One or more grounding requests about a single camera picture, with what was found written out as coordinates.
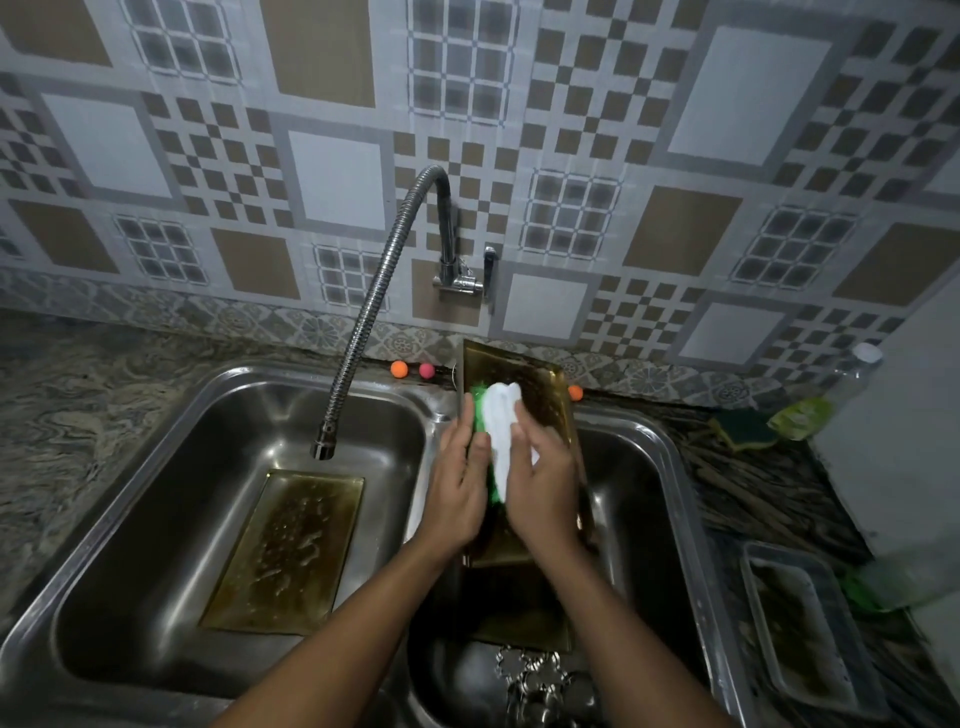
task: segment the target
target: hand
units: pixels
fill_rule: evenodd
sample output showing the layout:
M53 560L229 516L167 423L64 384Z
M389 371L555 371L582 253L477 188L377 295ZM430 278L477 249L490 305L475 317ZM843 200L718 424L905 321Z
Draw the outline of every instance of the hand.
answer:
M540 426L523 402L511 425L507 519L538 562L558 547L576 543L576 463L563 439ZM530 447L540 454L531 465Z
M417 529L417 538L444 565L476 537L487 510L490 435L472 434L473 406L473 397L464 395L462 416L441 437Z

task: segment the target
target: bottle cap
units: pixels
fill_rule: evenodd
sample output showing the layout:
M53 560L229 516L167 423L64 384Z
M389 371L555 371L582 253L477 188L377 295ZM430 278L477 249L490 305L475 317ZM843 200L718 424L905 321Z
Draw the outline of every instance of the bottle cap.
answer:
M875 347L873 344L857 344L853 347L853 355L858 358L860 361L866 362L867 364L876 364L880 359L883 358L883 352Z

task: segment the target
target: double sink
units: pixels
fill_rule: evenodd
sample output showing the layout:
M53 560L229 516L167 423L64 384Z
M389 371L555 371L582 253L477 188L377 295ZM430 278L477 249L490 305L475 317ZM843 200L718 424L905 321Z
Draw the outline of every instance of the double sink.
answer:
M0 723L206 725L282 658L299 637L200 626L271 470L366 480L335 606L390 560L420 522L456 395L357 379L336 456L318 462L310 445L330 381L252 362L190 393L14 615L0 646ZM575 417L599 567L727 711L752 725L750 688L677 450L626 410L578 405ZM419 617L365 723L503 725L498 648L451 649L433 620Z

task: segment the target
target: forearm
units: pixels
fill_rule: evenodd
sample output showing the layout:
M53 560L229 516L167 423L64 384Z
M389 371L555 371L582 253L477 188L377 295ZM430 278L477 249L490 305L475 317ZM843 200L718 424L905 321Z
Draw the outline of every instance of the forearm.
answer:
M215 728L350 728L376 691L403 631L443 570L416 538L338 608Z
M731 719L577 544L537 554L616 728L731 728Z

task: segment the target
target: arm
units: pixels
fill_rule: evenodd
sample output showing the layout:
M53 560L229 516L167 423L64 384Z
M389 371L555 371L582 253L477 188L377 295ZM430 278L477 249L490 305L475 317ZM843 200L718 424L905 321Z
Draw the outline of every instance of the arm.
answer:
M575 465L560 436L516 405L507 516L550 580L616 728L732 728L732 720L594 570L577 541ZM530 464L530 447L540 454Z
M349 728L379 687L407 622L446 563L480 529L487 507L490 437L472 436L473 400L447 428L417 534L214 728Z

